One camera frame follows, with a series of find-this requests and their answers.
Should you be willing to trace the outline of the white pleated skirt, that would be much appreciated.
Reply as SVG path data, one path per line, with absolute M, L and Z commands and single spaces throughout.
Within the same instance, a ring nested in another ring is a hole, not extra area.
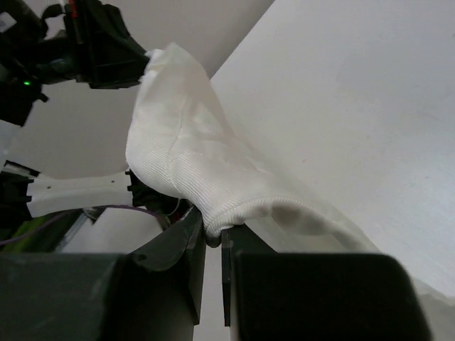
M 391 254 L 425 300 L 454 305 L 454 100 L 403 87 L 357 52 L 282 49 L 215 79 L 175 43 L 148 52 L 126 143 L 141 182 L 192 202 L 208 243 L 253 228 L 282 251 Z

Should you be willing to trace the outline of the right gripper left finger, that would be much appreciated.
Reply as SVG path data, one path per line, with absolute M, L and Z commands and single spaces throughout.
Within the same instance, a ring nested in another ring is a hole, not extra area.
M 204 261 L 195 207 L 130 254 L 2 254 L 1 339 L 191 340 Z

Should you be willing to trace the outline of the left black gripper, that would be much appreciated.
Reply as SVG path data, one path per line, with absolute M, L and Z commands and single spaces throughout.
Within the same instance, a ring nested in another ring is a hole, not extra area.
M 1 2 L 1 120 L 23 126 L 43 86 L 69 80 L 92 89 L 139 84 L 149 62 L 118 7 L 64 1 L 38 16 L 25 1 Z

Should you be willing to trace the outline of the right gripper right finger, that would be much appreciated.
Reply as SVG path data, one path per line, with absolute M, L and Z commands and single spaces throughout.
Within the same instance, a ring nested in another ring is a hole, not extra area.
M 384 254 L 281 253 L 249 227 L 221 235 L 233 340 L 431 340 L 402 265 Z

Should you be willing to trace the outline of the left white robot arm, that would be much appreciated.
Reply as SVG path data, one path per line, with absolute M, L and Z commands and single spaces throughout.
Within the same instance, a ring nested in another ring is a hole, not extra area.
M 94 178 L 56 180 L 8 160 L 13 137 L 43 87 L 74 80 L 94 90 L 139 84 L 149 61 L 120 10 L 100 1 L 61 1 L 41 15 L 24 1 L 1 2 L 1 228 L 15 232 L 37 217 L 54 222 L 89 207 L 148 212 L 162 227 L 186 204 L 143 184 L 130 170 Z

